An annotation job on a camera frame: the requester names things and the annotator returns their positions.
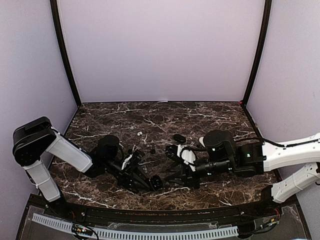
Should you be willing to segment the black round charging case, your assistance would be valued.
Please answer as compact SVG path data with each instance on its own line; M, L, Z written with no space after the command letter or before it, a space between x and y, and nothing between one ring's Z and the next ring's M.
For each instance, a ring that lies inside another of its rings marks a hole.
M163 188L162 179L158 175L153 175L149 178L150 188L153 191L157 191Z

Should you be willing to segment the white oval charging case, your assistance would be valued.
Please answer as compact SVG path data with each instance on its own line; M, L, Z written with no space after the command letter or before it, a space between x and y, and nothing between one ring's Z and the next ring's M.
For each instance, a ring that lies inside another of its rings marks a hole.
M204 137L200 137L198 141L199 141L199 143L202 145L203 148L206 147L206 145L205 145L205 143L204 143Z

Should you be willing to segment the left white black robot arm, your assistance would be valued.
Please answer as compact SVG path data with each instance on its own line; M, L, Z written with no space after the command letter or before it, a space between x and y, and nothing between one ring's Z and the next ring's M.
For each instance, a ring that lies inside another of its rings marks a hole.
M139 167L144 156L140 150L125 156L119 138L108 134L87 152L64 137L45 116L14 130L12 153L60 218L67 218L71 208L62 200L61 190L42 162L43 153L52 154L89 178L108 172L117 179L118 185L134 193L157 188L158 178L146 176Z

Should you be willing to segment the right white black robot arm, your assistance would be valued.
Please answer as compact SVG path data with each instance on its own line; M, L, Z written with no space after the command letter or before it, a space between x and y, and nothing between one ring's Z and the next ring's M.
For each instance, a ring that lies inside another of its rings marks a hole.
M320 178L320 135L317 133L295 141L276 143L256 138L254 143L237 146L231 133L211 130L199 139L202 148L168 145L166 156L173 160L166 181L198 189L200 179L217 173L238 177L262 175L282 167L304 166L284 180L265 187L255 213L266 217L275 208Z

